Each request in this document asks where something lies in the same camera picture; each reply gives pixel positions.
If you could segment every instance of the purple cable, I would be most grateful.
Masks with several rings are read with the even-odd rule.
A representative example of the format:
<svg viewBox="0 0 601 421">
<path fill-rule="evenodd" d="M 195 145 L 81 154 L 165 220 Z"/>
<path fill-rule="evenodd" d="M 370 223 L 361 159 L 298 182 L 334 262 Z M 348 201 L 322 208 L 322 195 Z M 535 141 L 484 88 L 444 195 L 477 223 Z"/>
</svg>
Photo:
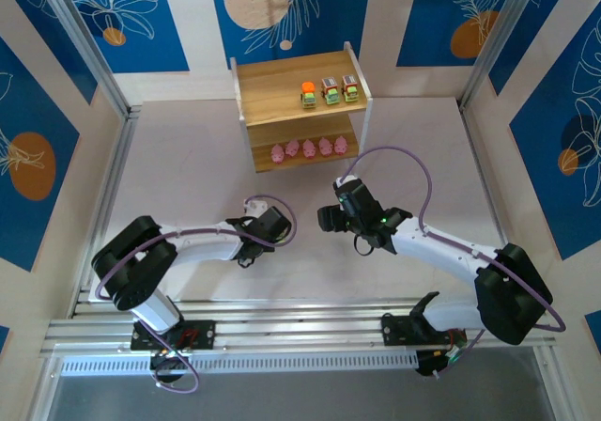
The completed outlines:
<svg viewBox="0 0 601 421">
<path fill-rule="evenodd" d="M 261 245 L 264 245 L 266 247 L 284 247 L 285 245 L 288 245 L 292 242 L 292 240 L 294 239 L 294 237 L 297 235 L 297 216 L 295 215 L 294 211 L 292 210 L 292 208 L 285 203 L 281 198 L 278 198 L 274 195 L 267 195 L 267 194 L 259 194 L 259 195 L 253 195 L 251 197 L 248 197 L 246 200 L 244 200 L 244 203 L 248 203 L 251 200 L 255 200 L 257 198 L 269 198 L 271 200 L 275 200 L 276 202 L 280 202 L 282 205 L 285 206 L 285 208 L 288 210 L 288 212 L 290 213 L 290 217 L 292 218 L 292 229 L 290 230 L 290 233 L 288 234 L 287 238 L 285 241 L 283 242 L 276 242 L 276 243 L 271 243 L 271 242 L 267 242 L 267 241 L 263 241 L 260 238 L 257 238 L 256 236 L 253 235 L 249 235 L 248 233 L 244 233 L 242 231 L 234 231 L 234 230 L 220 230 L 217 228 L 189 228 L 187 230 L 181 230 L 181 231 L 171 231 L 169 233 L 163 233 L 159 236 L 155 236 L 154 238 L 144 242 L 143 244 L 139 245 L 138 247 L 136 247 L 135 249 L 133 249 L 131 252 L 129 252 L 126 256 L 124 256 L 122 259 L 120 259 L 117 264 L 113 267 L 113 269 L 111 269 L 106 275 L 104 275 L 104 277 L 102 277 L 102 279 L 100 280 L 99 285 L 96 288 L 96 291 L 94 291 L 95 296 L 102 300 L 102 301 L 110 301 L 111 298 L 110 297 L 106 297 L 103 296 L 101 294 L 102 290 L 104 289 L 104 287 L 106 286 L 107 282 L 109 280 L 111 280 L 111 278 L 113 278 L 113 276 L 118 273 L 123 266 L 125 266 L 125 264 L 130 261 L 130 259 L 134 258 L 136 254 L 140 253 L 140 252 L 144 252 L 146 251 L 146 249 L 148 249 L 151 245 L 154 245 L 156 242 L 162 241 L 162 240 L 168 240 L 170 238 L 175 238 L 175 237 L 181 237 L 181 236 L 190 236 L 190 235 L 200 235 L 200 234 L 223 234 L 223 235 L 230 235 L 230 236 L 238 236 L 238 237 L 242 237 L 242 238 L 248 238 L 250 240 L 253 240 L 254 242 L 257 242 Z M 155 370 L 154 374 L 153 374 L 153 378 L 155 380 L 156 383 L 159 383 L 161 385 L 161 388 L 164 388 L 167 391 L 171 391 L 173 393 L 179 393 L 179 394 L 183 394 L 183 395 L 187 395 L 190 393 L 193 393 L 194 391 L 196 391 L 196 389 L 198 388 L 199 385 L 199 377 L 198 377 L 198 373 L 196 372 L 196 370 L 193 368 L 192 365 L 190 365 L 188 363 L 188 361 L 185 359 L 185 357 L 183 355 L 181 355 L 175 348 L 172 348 L 164 339 L 161 338 L 161 336 L 154 331 L 154 329 L 152 327 L 150 327 L 148 324 L 146 324 L 143 320 L 140 320 L 140 323 L 144 326 L 145 329 L 148 330 L 148 332 L 154 336 L 154 338 L 159 341 L 166 349 L 168 349 L 169 351 L 173 352 L 177 358 L 181 361 L 181 363 L 183 363 L 193 374 L 194 376 L 194 387 L 192 389 L 188 389 L 188 390 L 179 390 L 170 386 L 166 386 L 163 385 L 158 378 L 157 372 L 158 369 Z"/>
<path fill-rule="evenodd" d="M 430 238 L 432 238 L 434 240 L 437 240 L 439 242 L 444 242 L 447 245 L 451 245 L 452 247 L 455 247 L 455 248 L 457 248 L 457 249 L 459 249 L 459 250 L 461 250 L 463 252 L 471 254 L 472 253 L 472 249 L 470 247 L 468 247 L 467 245 L 462 244 L 460 242 L 453 241 L 453 240 L 451 240 L 449 238 L 445 238 L 443 236 L 440 236 L 440 235 L 438 235 L 436 233 L 432 233 L 429 230 L 425 229 L 425 223 L 424 223 L 425 210 L 428 208 L 428 205 L 430 203 L 430 199 L 432 198 L 432 176 L 430 175 L 430 171 L 428 170 L 428 168 L 425 166 L 425 163 L 415 153 L 413 153 L 412 151 L 407 150 L 406 148 L 395 147 L 395 146 L 381 146 L 381 147 L 370 148 L 369 150 L 363 152 L 357 158 L 355 158 L 355 161 L 352 162 L 352 164 L 350 165 L 350 167 L 348 168 L 348 170 L 345 172 L 345 174 L 343 175 L 343 177 L 341 178 L 341 180 L 344 181 L 344 179 L 346 177 L 348 177 L 348 175 L 350 174 L 350 172 L 353 170 L 353 167 L 355 167 L 355 164 L 357 164 L 357 162 L 363 156 L 365 156 L 365 155 L 367 155 L 369 153 L 372 153 L 374 151 L 380 151 L 380 150 L 395 150 L 395 151 L 400 151 L 402 153 L 405 153 L 410 158 L 413 158 L 413 160 L 424 171 L 425 179 L 427 180 L 427 183 L 428 183 L 428 190 L 427 190 L 427 193 L 425 195 L 424 204 L 422 205 L 422 208 L 420 209 L 420 214 L 419 214 L 419 217 L 418 217 L 418 222 L 419 222 L 420 230 L 422 231 L 422 233 L 424 235 L 429 236 Z M 516 281 L 521 287 L 523 287 L 536 300 L 536 302 L 538 302 L 540 305 L 542 305 L 545 308 L 545 310 L 547 310 L 551 314 L 551 316 L 559 324 L 558 326 L 534 324 L 534 328 L 540 329 L 540 330 L 548 330 L 550 332 L 565 332 L 565 329 L 566 329 L 565 322 L 563 322 L 563 319 L 559 315 L 559 313 L 557 311 L 555 311 L 555 309 L 540 294 L 538 294 L 530 285 L 528 285 L 524 280 L 522 280 L 519 276 L 517 276 L 516 273 L 512 272 L 510 269 L 508 269 L 502 263 L 499 263 L 496 259 L 484 255 L 482 252 L 478 252 L 477 257 L 479 259 L 482 259 L 482 260 L 486 261 L 489 264 L 492 264 L 497 269 L 500 269 L 505 274 L 507 274 L 508 277 L 510 277 L 514 281 Z M 484 334 L 484 332 L 485 331 L 482 330 L 480 332 L 480 334 L 478 334 L 471 341 L 471 343 L 467 346 L 467 348 L 465 349 L 465 351 L 461 354 L 462 356 L 465 353 L 471 351 L 471 349 L 474 347 L 474 345 L 476 344 L 476 342 L 478 342 L 478 340 L 481 338 L 481 336 Z"/>
</svg>

